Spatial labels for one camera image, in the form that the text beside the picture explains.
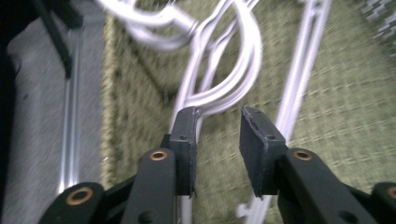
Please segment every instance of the curved white plastic frame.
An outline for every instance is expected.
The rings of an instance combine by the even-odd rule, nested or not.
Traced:
[[[96,0],[99,5],[125,22],[130,35],[153,49],[176,50],[191,43],[191,58],[177,94],[171,127],[177,112],[187,106],[197,106],[201,117],[198,120],[197,138],[203,117],[219,113],[236,104],[254,84],[262,65],[262,42],[259,25],[250,10],[258,0],[220,0],[212,14],[203,22],[184,13],[175,5],[167,5],[160,12],[147,12],[135,8],[136,0]],[[211,41],[211,36],[225,11],[233,6],[236,18],[223,35]],[[179,30],[175,36],[156,35],[150,29],[173,26]],[[241,47],[237,62],[219,85],[211,84],[220,58],[239,27]],[[200,63],[208,53],[208,67],[199,92],[194,93]],[[182,223],[191,223],[191,200],[181,199]]]

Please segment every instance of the brass grommet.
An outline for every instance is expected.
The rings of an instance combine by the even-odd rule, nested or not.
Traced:
[[[388,195],[393,199],[396,199],[396,187],[388,188]]]
[[[302,161],[312,160],[311,154],[309,154],[308,152],[302,151],[302,150],[295,151],[293,153],[293,156],[299,160],[302,160]]]
[[[85,193],[85,195],[82,198],[75,199],[75,196],[78,193]],[[92,189],[90,189],[88,187],[83,187],[80,189],[76,189],[71,194],[69,194],[69,196],[67,196],[67,198],[66,198],[66,202],[69,205],[79,205],[79,204],[87,202],[92,197],[92,195],[93,195]]]
[[[165,159],[166,157],[168,157],[168,153],[166,153],[165,151],[158,150],[158,151],[152,152],[149,155],[149,157],[154,161],[161,161],[161,160]]]

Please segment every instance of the gray floor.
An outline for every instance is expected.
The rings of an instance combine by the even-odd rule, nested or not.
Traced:
[[[80,180],[99,181],[101,61],[104,14],[93,2],[78,1],[84,15],[79,123]],[[64,35],[66,30],[61,26]],[[40,20],[8,46],[21,62],[3,223],[37,223],[56,197],[64,117],[64,69]]]

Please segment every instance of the clamp jaw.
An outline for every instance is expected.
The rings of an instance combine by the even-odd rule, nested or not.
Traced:
[[[135,176],[108,190],[77,184],[39,223],[177,223],[177,196],[194,193],[198,117],[195,107],[181,110],[172,133],[143,155]],[[277,194],[286,224],[396,223],[396,183],[376,184],[371,195],[341,183],[314,152],[288,148],[257,109],[242,108],[240,151],[255,195]]]
[[[176,223],[177,196],[194,193],[198,117],[195,107],[180,110],[172,133],[143,155],[135,176],[108,190],[97,183],[66,189],[39,223]]]
[[[312,151],[289,149],[259,110],[242,108],[240,151],[256,197],[278,195],[286,224],[396,223],[396,183],[371,195],[343,184]]]

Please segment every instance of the green woven fabric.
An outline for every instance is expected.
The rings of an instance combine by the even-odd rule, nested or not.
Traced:
[[[156,6],[141,2],[143,8]],[[177,5],[201,20],[216,3],[180,0]],[[255,7],[262,30],[262,71],[242,102],[205,119],[194,223],[242,223],[235,208],[250,200],[251,187],[238,149],[240,108],[250,105],[275,118],[302,10],[293,0],[261,0]],[[355,1],[333,1],[290,142],[315,151],[342,181],[366,192],[376,182],[396,180],[396,66],[373,33]],[[112,17],[107,18],[105,40],[102,179],[110,187],[133,175],[140,156],[160,144],[189,48],[173,53],[145,49]],[[217,81],[232,68],[239,50],[234,46],[226,50]],[[265,222],[281,223],[275,203]]]

